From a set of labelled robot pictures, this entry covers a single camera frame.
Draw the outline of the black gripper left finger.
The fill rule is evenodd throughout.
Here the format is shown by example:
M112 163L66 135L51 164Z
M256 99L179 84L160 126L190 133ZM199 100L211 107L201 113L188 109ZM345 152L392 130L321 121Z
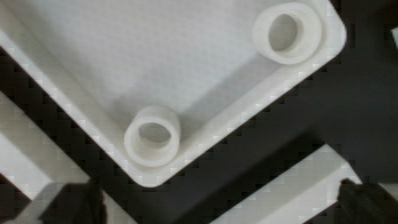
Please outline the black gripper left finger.
M62 187L39 221L42 224L106 224L105 196L92 181Z

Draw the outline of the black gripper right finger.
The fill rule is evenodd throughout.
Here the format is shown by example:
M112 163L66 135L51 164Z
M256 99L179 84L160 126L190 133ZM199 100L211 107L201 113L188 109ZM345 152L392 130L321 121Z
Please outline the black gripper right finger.
M380 184L341 180L339 224L398 224L398 199Z

